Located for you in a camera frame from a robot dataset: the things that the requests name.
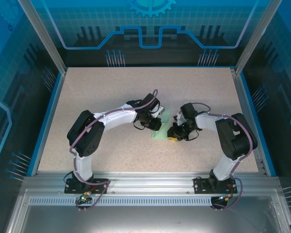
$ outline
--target enclosure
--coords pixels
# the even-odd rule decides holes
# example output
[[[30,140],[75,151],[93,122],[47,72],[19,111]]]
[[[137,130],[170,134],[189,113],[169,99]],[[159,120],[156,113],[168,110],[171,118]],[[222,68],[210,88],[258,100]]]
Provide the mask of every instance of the enclosure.
[[[194,193],[223,154],[216,132],[124,124],[91,161],[106,194],[79,213],[68,131],[154,89],[164,129],[188,102],[244,115],[258,147],[235,171],[241,199],[221,213],[221,194]],[[58,231],[291,232],[291,0],[0,1],[0,232]]]

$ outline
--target aluminum frame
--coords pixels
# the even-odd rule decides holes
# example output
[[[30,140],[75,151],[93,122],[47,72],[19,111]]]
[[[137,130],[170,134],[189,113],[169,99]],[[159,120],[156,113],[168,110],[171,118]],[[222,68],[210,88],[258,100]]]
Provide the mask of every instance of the aluminum frame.
[[[232,77],[234,80],[234,84],[236,87],[236,91],[237,91],[237,95],[238,95],[238,99],[242,108],[242,113],[245,116],[245,118],[248,121],[248,124],[250,125],[253,133],[255,134],[257,141],[258,141],[258,145],[262,145],[261,143],[261,138],[257,129],[257,126],[255,124],[254,121],[254,117],[252,114],[252,111],[250,109],[250,104],[249,104],[249,100],[248,100],[248,96],[246,95],[245,89],[244,89],[244,85],[242,82],[242,79],[240,77],[240,74],[236,74],[235,70],[231,70],[232,72]],[[266,155],[265,155],[265,151],[263,150],[262,146],[258,146],[254,151],[253,151],[254,155],[255,155],[255,159],[258,165],[258,170],[259,173],[263,173],[265,175],[271,176],[271,172],[269,167],[273,166],[268,164],[267,159],[266,159]]]
[[[40,40],[42,41],[44,47],[48,51],[50,57],[55,63],[59,72],[63,75],[66,74],[66,66],[58,53],[49,33],[47,32],[41,18],[39,17],[37,11],[35,10],[33,4],[30,0],[18,0],[18,3],[22,7],[26,16],[28,17],[30,23],[32,24],[34,30],[38,34]]]
[[[30,206],[30,200],[34,197],[67,198],[79,195],[65,194],[63,192],[65,183],[63,177],[66,173],[43,173],[39,172],[35,177],[25,177],[19,197],[10,220],[7,233],[21,232],[25,216]],[[116,199],[132,197],[168,197],[168,198],[194,198],[210,197],[215,195],[194,194],[193,178],[200,176],[208,177],[206,172],[189,173],[164,173],[164,172],[96,172],[96,178],[108,178],[111,185],[108,194],[104,197],[115,197]],[[245,197],[272,197],[274,210],[282,232],[289,232],[290,227],[286,219],[289,218],[284,211],[283,205],[287,205],[278,177],[261,176],[259,173],[236,173],[243,182]]]
[[[263,36],[267,26],[271,22],[281,2],[282,0],[270,0],[270,2],[268,3],[261,19],[259,20],[255,30],[253,31],[246,47],[244,48],[235,66],[236,74],[239,75],[242,72],[244,66],[248,62],[251,54],[253,53],[255,47]]]

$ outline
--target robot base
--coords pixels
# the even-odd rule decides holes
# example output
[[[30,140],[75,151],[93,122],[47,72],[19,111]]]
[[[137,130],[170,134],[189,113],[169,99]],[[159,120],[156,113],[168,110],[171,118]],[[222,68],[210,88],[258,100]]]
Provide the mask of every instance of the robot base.
[[[219,181],[215,191],[213,190],[208,178],[197,177],[193,179],[194,193],[195,194],[230,194],[231,190],[228,184],[233,187],[233,194],[237,193],[237,187],[235,180],[227,179],[225,181]]]
[[[92,177],[87,181],[91,182],[91,183],[100,183],[100,182],[108,181],[108,179],[94,179]],[[81,181],[79,181],[73,174],[72,178],[66,180],[64,193],[83,194],[87,191],[91,191],[92,194],[101,194],[104,188],[105,187],[103,185],[99,185],[99,186],[95,187],[95,186],[90,186],[90,185],[84,184]]]

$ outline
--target black mounting plate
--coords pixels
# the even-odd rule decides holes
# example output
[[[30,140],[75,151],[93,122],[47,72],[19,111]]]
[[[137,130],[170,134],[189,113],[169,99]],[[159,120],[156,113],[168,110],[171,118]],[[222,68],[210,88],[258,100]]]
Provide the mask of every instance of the black mounting plate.
[[[233,179],[222,181],[222,185],[220,185],[222,188],[217,188],[216,192],[212,189],[208,178],[197,177],[193,179],[195,194],[230,194],[231,190],[228,188],[228,184],[233,186],[233,194],[237,193],[236,182]]]
[[[91,183],[101,183],[108,181],[108,179],[94,179],[92,178],[89,182]],[[65,185],[65,193],[67,194],[83,194],[86,191],[90,190],[92,186],[85,185],[84,183],[81,183],[77,179],[67,179],[66,185]],[[97,186],[94,190],[92,190],[92,194],[101,194],[104,189],[103,185]]]

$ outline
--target blue edge trim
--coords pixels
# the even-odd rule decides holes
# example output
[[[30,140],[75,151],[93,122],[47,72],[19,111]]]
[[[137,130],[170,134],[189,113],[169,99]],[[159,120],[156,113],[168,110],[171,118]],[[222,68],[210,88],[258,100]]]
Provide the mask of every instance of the blue edge trim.
[[[251,110],[253,118],[254,118],[254,122],[255,122],[255,124],[257,126],[258,134],[259,134],[259,137],[260,137],[260,140],[261,140],[261,144],[262,144],[262,147],[263,147],[263,150],[264,150],[264,153],[265,153],[265,158],[266,158],[266,162],[267,162],[270,174],[271,174],[271,176],[276,176],[274,165],[273,165],[270,153],[268,151],[268,148],[267,148],[267,145],[266,145],[266,141],[265,141],[265,138],[264,138],[264,135],[263,135],[263,132],[262,132],[262,128],[261,128],[261,125],[260,125],[259,120],[258,120],[258,115],[257,115],[257,112],[256,112],[254,106],[253,106],[253,102],[252,102],[252,99],[251,99],[251,96],[250,96],[249,88],[248,88],[247,82],[246,82],[246,80],[244,78],[243,72],[241,72],[240,76],[241,76],[242,83],[243,83],[243,86],[244,86],[245,94],[246,94],[246,96],[248,98],[248,102],[249,102],[250,110]],[[47,108],[47,111],[45,113],[45,117],[44,117],[44,120],[43,120],[41,131],[40,131],[37,143],[36,143],[34,151],[33,151],[33,155],[32,155],[32,159],[31,159],[31,162],[30,162],[30,165],[29,165],[29,168],[28,168],[27,176],[31,176],[31,174],[33,172],[34,165],[35,165],[35,162],[36,162],[36,159],[37,159],[37,156],[38,156],[39,148],[40,148],[40,146],[42,144],[42,138],[43,138],[43,135],[45,134],[45,131],[47,130],[46,126],[47,126],[48,118],[49,117],[53,117],[53,116],[50,116],[50,113],[51,113],[51,109],[53,107],[56,107],[56,106],[53,106],[53,105],[54,104],[57,105],[57,102],[54,101],[54,100],[55,100],[55,96],[56,96],[56,93],[58,91],[58,87],[59,87],[59,83],[60,83],[61,79],[62,79],[62,75],[61,75],[61,73],[59,73],[58,77],[57,77],[57,80],[56,80],[56,83],[55,83],[55,86],[54,86],[53,93],[52,93],[51,98],[49,100],[48,108]]]
[[[265,141],[265,138],[264,138],[264,135],[263,135],[263,132],[262,132],[262,128],[261,128],[261,125],[260,125],[260,122],[259,122],[259,119],[258,119],[257,112],[256,112],[256,110],[254,108],[254,105],[253,105],[253,102],[252,102],[252,98],[251,98],[251,95],[250,95],[250,92],[249,92],[249,88],[248,88],[246,79],[244,78],[243,72],[241,72],[240,75],[241,75],[241,79],[242,79],[242,83],[243,83],[243,86],[244,86],[244,90],[245,90],[246,96],[248,98],[248,102],[249,102],[250,109],[251,109],[251,112],[252,112],[252,115],[253,115],[253,119],[254,119],[254,122],[255,122],[255,124],[257,126],[258,134],[260,136],[260,140],[261,140],[261,144],[262,144],[262,147],[263,147],[263,150],[264,150],[267,166],[269,168],[271,176],[276,176],[274,165],[273,165],[270,153],[269,153],[267,145],[266,145],[266,141]]]
[[[62,78],[63,78],[62,74],[59,73],[57,76],[56,82],[55,82],[55,86],[53,88],[52,95],[51,95],[49,103],[48,103],[48,108],[47,108],[47,111],[46,111],[45,116],[44,116],[44,120],[43,120],[41,130],[40,130],[40,133],[38,136],[38,140],[35,144],[35,148],[34,148],[32,158],[31,158],[31,161],[29,164],[29,168],[27,171],[27,176],[31,176],[33,172],[36,173],[36,171],[34,171],[35,163],[36,163],[36,160],[38,159],[38,153],[39,153],[40,146],[43,144],[43,142],[42,142],[43,135],[48,134],[48,132],[46,132],[46,131],[49,131],[49,128],[47,129],[48,119],[51,118],[50,120],[52,120],[52,118],[54,117],[54,113],[51,116],[51,110],[52,110],[52,108],[56,108],[56,106],[57,106],[58,100],[55,101],[55,96],[56,96],[56,93],[58,91],[61,91],[61,90],[59,90],[59,83],[61,82]]]

